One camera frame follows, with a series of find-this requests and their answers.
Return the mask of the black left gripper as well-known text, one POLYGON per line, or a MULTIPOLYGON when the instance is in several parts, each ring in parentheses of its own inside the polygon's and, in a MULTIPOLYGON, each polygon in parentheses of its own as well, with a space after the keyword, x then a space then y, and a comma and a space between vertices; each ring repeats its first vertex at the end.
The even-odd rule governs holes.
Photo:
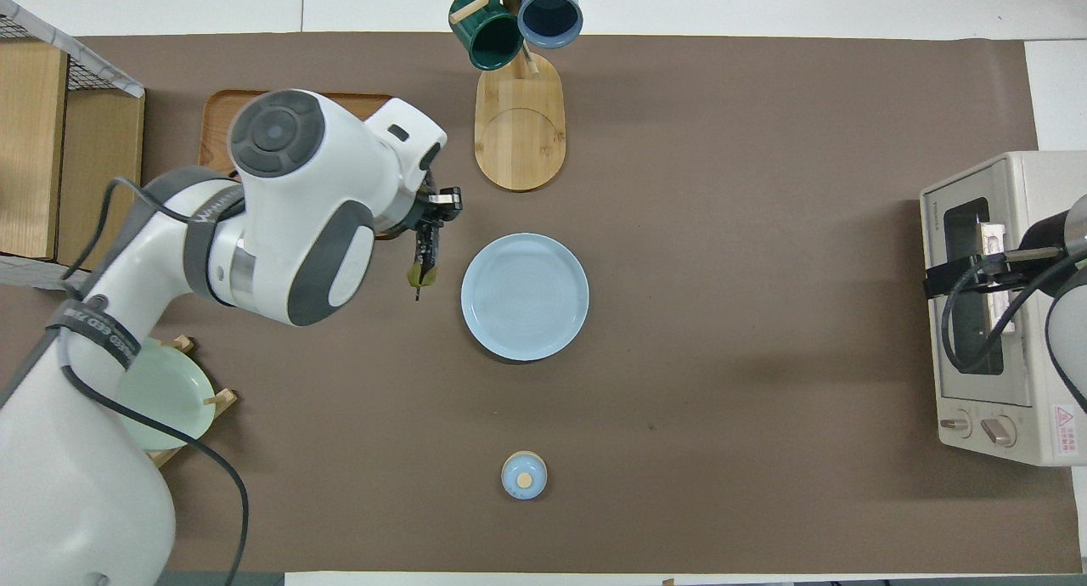
POLYGON ((415 233, 414 261, 420 269, 437 266, 440 229, 464 209, 462 188, 438 188, 432 172, 425 172, 408 214, 408 229, 415 233))

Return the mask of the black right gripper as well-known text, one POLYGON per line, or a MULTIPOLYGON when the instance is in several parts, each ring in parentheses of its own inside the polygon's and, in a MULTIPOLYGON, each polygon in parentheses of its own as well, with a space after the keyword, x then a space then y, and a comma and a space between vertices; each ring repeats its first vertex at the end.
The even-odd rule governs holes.
POLYGON ((955 258, 927 269, 924 292, 927 300, 954 292, 1021 291, 1044 276, 1045 269, 1070 255, 1076 269, 1084 269, 1086 253, 1086 213, 1063 211, 1033 223, 1022 235, 1020 250, 1055 248, 1059 255, 1036 258, 1025 269, 1010 269, 1005 258, 955 258))

